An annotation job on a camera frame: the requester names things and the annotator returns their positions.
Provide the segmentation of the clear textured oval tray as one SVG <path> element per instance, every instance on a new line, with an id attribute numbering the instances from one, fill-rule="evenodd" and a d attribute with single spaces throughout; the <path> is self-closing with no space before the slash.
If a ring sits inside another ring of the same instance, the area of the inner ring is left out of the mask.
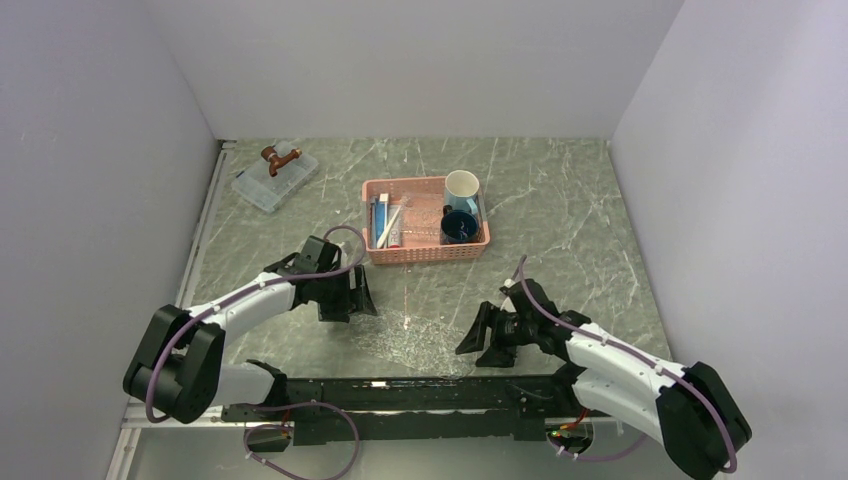
<path id="1" fill-rule="evenodd" d="M 396 310 L 382 316 L 357 315 L 350 322 L 350 335 L 365 353 L 426 376 L 464 377 L 475 369 L 472 358 L 455 354 L 464 334 L 440 319 Z"/>

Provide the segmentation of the pink plastic basket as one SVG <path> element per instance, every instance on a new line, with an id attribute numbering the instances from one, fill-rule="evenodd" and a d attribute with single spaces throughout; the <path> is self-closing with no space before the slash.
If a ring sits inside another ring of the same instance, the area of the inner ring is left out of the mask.
<path id="1" fill-rule="evenodd" d="M 440 221 L 444 200 L 443 176 L 372 179 L 362 184 L 365 209 L 366 251 L 375 265 L 408 264 L 416 262 L 464 261 L 480 257 L 491 241 L 491 232 L 484 204 L 479 205 L 480 230 L 474 242 L 444 244 Z M 397 222 L 400 245 L 377 248 L 379 236 L 373 233 L 374 204 L 382 194 L 389 203 L 400 205 Z"/>

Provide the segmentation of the white and blue mug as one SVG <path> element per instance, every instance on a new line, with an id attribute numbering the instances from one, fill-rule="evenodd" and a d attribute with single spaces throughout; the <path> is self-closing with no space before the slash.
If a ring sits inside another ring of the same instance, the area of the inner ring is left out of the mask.
<path id="1" fill-rule="evenodd" d="M 479 179 L 473 173 L 466 170 L 455 170 L 445 178 L 445 204 L 454 211 L 459 210 L 478 215 L 479 190 Z"/>

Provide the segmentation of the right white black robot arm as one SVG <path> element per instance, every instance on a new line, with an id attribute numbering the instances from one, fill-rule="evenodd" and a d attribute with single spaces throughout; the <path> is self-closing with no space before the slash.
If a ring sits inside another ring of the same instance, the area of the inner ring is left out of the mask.
<path id="1" fill-rule="evenodd" d="M 752 438 L 752 429 L 711 366 L 665 361 L 611 335 L 589 317 L 560 312 L 533 279 L 508 281 L 505 299 L 480 304 L 458 355 L 478 353 L 476 366 L 511 368 L 520 346 L 535 345 L 563 360 L 551 388 L 557 411 L 601 411 L 661 444 L 693 479 L 711 479 Z"/>

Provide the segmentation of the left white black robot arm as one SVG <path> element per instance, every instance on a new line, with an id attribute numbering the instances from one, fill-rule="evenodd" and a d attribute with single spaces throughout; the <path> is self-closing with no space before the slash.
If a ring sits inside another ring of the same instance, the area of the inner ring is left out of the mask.
<path id="1" fill-rule="evenodd" d="M 266 266 L 247 284 L 187 309 L 159 308 L 130 360 L 123 389 L 143 402 L 151 423 L 189 424 L 210 407 L 245 405 L 258 417 L 279 417 L 291 397 L 288 378 L 262 361 L 225 365 L 225 348 L 265 321 L 314 303 L 325 322 L 376 315 L 359 253 L 347 259 L 328 237 Z"/>

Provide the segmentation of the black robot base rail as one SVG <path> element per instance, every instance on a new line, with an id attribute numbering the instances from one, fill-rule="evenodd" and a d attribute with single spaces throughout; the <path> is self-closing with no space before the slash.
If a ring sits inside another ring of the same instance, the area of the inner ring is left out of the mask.
<path id="1" fill-rule="evenodd" d="M 566 368 L 518 376 L 290 378 L 285 413 L 231 404 L 230 423 L 285 423 L 295 446 L 361 440 L 507 437 L 543 441 L 584 409 L 566 387 Z"/>

